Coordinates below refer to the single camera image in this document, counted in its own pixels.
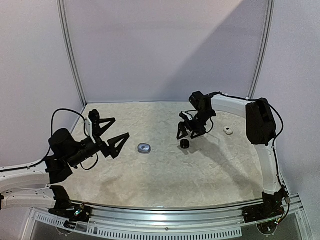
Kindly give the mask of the black charging case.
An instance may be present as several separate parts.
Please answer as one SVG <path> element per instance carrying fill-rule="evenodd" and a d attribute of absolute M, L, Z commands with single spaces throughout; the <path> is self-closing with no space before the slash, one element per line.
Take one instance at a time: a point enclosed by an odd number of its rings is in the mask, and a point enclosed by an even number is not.
<path fill-rule="evenodd" d="M 182 149 L 188 149 L 190 147 L 190 142 L 188 139 L 181 139 L 180 140 L 180 147 Z"/>

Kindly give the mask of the white earbud charging case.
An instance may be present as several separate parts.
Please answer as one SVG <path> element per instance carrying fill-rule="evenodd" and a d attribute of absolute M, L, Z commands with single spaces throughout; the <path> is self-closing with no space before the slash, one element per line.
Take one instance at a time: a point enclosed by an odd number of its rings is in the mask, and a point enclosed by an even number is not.
<path fill-rule="evenodd" d="M 230 127 L 228 127 L 228 126 L 225 126 L 225 127 L 223 128 L 223 132 L 224 132 L 226 135 L 228 135 L 228 136 L 230 136 L 230 135 L 233 134 L 233 130 L 232 130 Z"/>

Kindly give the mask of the purple round charging case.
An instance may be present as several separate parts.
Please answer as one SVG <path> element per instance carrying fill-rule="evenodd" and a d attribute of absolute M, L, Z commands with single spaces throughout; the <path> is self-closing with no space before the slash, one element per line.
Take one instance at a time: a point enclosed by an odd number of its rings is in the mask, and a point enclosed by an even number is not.
<path fill-rule="evenodd" d="M 147 144 L 147 143 L 140 143 L 137 146 L 137 150 L 141 154 L 148 154 L 148 153 L 151 152 L 151 146 L 149 144 Z"/>

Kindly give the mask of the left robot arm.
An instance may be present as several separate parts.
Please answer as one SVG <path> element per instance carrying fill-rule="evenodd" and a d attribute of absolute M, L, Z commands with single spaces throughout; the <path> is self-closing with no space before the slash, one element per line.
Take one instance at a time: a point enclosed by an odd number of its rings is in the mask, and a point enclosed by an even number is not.
<path fill-rule="evenodd" d="M 115 118 L 88 119 L 89 136 L 82 141 L 75 141 L 68 129 L 61 128 L 48 140 L 52 156 L 25 166 L 2 168 L 0 208 L 47 208 L 58 211 L 63 217 L 70 217 L 76 206 L 59 184 L 72 175 L 72 168 L 76 169 L 99 152 L 106 158 L 119 156 L 130 134 L 124 133 L 108 141 L 101 138 L 115 121 Z"/>

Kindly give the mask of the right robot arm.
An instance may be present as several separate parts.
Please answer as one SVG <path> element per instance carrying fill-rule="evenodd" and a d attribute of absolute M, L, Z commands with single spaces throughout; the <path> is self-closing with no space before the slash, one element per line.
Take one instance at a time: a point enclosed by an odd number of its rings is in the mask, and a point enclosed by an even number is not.
<path fill-rule="evenodd" d="M 278 114 L 276 109 L 263 97 L 243 98 L 220 91 L 209 94 L 196 91 L 188 101 L 196 114 L 192 115 L 189 110 L 179 113 L 182 121 L 177 127 L 178 140 L 186 137 L 195 139 L 208 134 L 207 122 L 216 117 L 218 111 L 245 119 L 246 137 L 257 151 L 262 170 L 262 198 L 265 202 L 259 206 L 258 213 L 262 218 L 269 218 L 278 210 L 278 202 L 289 197 L 278 164 L 276 140 L 281 132 L 277 131 L 274 118 Z"/>

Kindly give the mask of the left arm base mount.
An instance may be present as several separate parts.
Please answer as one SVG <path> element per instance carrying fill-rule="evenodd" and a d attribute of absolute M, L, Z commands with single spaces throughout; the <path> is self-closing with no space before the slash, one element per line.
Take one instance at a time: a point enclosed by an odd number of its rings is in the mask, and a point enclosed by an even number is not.
<path fill-rule="evenodd" d="M 72 203 L 69 199 L 58 199 L 48 212 L 52 215 L 65 218 L 63 227 L 74 230 L 78 222 L 88 223 L 93 209 L 84 203 Z"/>

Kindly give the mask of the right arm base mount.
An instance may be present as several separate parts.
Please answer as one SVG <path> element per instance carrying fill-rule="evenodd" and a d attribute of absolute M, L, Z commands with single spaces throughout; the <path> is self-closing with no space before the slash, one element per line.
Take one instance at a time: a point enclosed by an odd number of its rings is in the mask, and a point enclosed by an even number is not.
<path fill-rule="evenodd" d="M 278 225 L 289 214 L 291 200 L 286 187 L 282 187 L 274 194 L 262 192 L 262 203 L 256 204 L 242 209 L 242 216 L 245 223 L 251 223 L 261 220 L 275 218 L 280 215 L 280 218 L 275 221 Z"/>

